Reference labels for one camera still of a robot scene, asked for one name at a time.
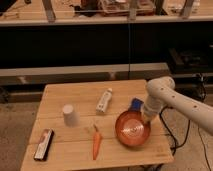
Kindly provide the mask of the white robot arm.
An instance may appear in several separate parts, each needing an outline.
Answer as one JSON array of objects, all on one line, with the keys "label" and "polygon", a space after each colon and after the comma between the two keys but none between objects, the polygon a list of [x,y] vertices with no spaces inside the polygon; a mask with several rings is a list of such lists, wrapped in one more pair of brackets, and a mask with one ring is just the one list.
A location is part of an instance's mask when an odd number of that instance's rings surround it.
[{"label": "white robot arm", "polygon": [[145,123],[153,120],[168,105],[192,120],[213,136],[213,107],[174,90],[175,82],[169,77],[149,80],[146,84],[148,96],[144,102],[142,118]]}]

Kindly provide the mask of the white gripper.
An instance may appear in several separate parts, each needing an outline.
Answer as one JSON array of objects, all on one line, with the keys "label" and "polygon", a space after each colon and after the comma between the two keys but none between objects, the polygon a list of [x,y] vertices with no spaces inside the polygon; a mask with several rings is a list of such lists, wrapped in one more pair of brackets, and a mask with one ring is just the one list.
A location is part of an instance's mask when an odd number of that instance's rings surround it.
[{"label": "white gripper", "polygon": [[142,106],[142,119],[144,124],[153,120],[160,113],[162,108],[163,102],[161,100],[148,95]]}]

